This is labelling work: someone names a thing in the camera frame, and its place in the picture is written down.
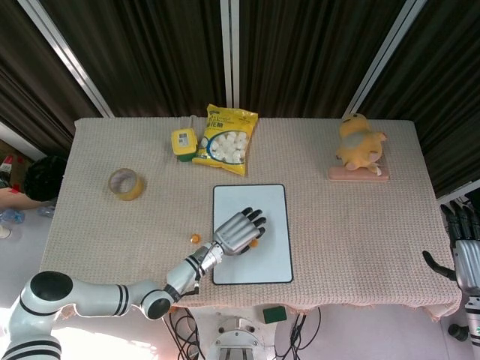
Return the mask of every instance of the whiteboard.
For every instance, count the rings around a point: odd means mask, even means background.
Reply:
[[[261,209],[267,222],[257,247],[224,256],[213,271],[213,282],[224,284],[289,283],[293,279],[287,204],[282,184],[218,185],[213,190],[213,228],[247,207]]]

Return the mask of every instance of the beige knitted tablecloth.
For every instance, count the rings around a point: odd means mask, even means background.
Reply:
[[[433,317],[458,308],[461,292],[422,259],[429,250],[452,267],[449,241],[410,121],[372,120],[388,135],[386,183],[339,183],[338,119],[261,118],[247,158],[248,174],[178,162],[173,130],[204,118],[84,118],[58,198],[42,270],[95,283],[145,278],[162,286],[166,273],[195,250],[192,233],[212,233],[215,185],[281,183],[286,188],[294,280],[288,284],[216,286],[202,279],[184,306],[402,304]],[[129,167],[146,180],[142,196],[116,199],[110,174]]]

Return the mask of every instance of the curtain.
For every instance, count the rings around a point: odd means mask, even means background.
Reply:
[[[219,1],[43,0],[115,116],[225,106]]]
[[[15,0],[0,1],[0,122],[48,155],[67,155],[74,121],[99,116]]]
[[[240,104],[339,118],[404,0],[240,1]]]
[[[428,1],[359,112],[415,122],[437,196],[480,178],[480,1]]]

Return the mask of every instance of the stuffed animal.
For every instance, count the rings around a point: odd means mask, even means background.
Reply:
[[[340,126],[340,148],[337,158],[343,161],[347,170],[365,167],[378,176],[382,175],[376,161],[382,157],[384,133],[372,131],[367,118],[362,114],[350,114]]]

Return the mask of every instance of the snack bag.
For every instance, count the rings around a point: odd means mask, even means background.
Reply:
[[[244,176],[245,154],[258,114],[211,104],[207,113],[207,128],[192,162],[221,167]]]

